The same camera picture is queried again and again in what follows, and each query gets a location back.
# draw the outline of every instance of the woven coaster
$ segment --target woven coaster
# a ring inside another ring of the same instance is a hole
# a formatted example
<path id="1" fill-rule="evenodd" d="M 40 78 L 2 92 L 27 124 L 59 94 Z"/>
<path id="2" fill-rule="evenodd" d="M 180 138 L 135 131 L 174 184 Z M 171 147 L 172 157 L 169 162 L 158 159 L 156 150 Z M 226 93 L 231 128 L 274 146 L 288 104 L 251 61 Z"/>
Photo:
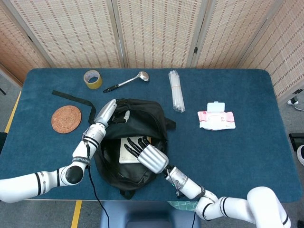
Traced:
<path id="1" fill-rule="evenodd" d="M 80 110 L 72 105 L 63 106 L 57 109 L 52 115 L 53 129 L 62 134 L 75 130 L 81 121 Z"/>

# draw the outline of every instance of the tape roll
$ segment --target tape roll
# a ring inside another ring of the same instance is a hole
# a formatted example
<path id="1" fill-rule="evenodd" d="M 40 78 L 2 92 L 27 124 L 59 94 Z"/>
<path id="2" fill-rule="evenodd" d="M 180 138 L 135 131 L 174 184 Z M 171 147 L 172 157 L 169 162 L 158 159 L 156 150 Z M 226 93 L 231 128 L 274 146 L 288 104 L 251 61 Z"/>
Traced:
<path id="1" fill-rule="evenodd" d="M 94 82 L 90 82 L 92 78 L 97 78 Z M 84 81 L 87 87 L 90 89 L 98 89 L 101 84 L 103 83 L 103 80 L 96 70 L 89 70 L 84 74 Z"/>

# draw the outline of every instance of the bundle of straws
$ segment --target bundle of straws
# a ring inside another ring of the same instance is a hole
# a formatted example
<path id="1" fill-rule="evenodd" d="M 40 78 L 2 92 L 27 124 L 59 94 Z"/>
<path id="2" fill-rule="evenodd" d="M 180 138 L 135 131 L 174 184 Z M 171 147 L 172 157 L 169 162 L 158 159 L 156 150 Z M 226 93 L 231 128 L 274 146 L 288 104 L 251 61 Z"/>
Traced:
<path id="1" fill-rule="evenodd" d="M 185 104 L 181 93 L 180 76 L 176 70 L 170 71 L 168 75 L 172 89 L 173 109 L 182 113 L 185 111 Z"/>

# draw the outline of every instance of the blue table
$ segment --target blue table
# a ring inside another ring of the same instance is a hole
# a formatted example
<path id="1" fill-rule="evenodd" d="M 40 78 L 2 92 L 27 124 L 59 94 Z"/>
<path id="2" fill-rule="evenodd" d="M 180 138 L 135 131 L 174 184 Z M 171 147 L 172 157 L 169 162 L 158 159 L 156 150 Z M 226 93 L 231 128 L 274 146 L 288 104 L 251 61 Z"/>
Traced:
<path id="1" fill-rule="evenodd" d="M 246 198 L 256 186 L 272 188 L 282 202 L 299 200 L 301 185 L 278 110 L 270 76 L 258 69 L 178 69 L 186 111 L 173 110 L 168 79 L 170 69 L 98 69 L 104 83 L 90 90 L 83 82 L 89 69 L 34 69 L 27 75 L 19 105 L 0 156 L 0 179 L 37 171 L 53 171 L 71 163 L 72 153 L 89 126 L 90 107 L 55 95 L 53 90 L 90 100 L 97 112 L 113 98 L 137 98 L 160 103 L 165 115 L 177 123 L 168 131 L 170 164 L 218 197 Z M 132 83 L 104 94 L 112 85 L 129 79 L 140 70 L 151 81 Z M 197 111 L 208 102 L 226 103 L 236 129 L 207 131 L 199 128 Z M 82 113 L 78 128 L 58 134 L 51 116 L 64 105 L 75 105 Z M 92 176 L 101 200 L 123 200 L 119 191 L 98 174 Z M 85 174 L 73 187 L 55 188 L 40 199 L 93 200 Z M 177 200 L 174 188 L 159 175 L 136 192 L 133 200 Z"/>

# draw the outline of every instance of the white book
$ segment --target white book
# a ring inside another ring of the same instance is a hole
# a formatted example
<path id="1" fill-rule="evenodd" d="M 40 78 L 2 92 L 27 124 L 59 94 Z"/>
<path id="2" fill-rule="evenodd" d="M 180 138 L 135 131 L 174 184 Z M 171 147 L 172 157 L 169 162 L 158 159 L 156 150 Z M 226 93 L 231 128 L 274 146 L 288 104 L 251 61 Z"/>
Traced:
<path id="1" fill-rule="evenodd" d="M 137 140 L 141 138 L 142 136 L 134 136 L 129 137 L 134 143 L 137 143 Z M 127 149 L 124 147 L 124 144 L 127 144 L 129 147 L 131 147 L 128 143 L 127 138 L 122 138 L 120 142 L 120 154 L 119 154 L 119 163 L 120 164 L 127 164 L 127 163 L 139 163 L 137 158 L 133 156 L 130 152 L 127 151 Z"/>

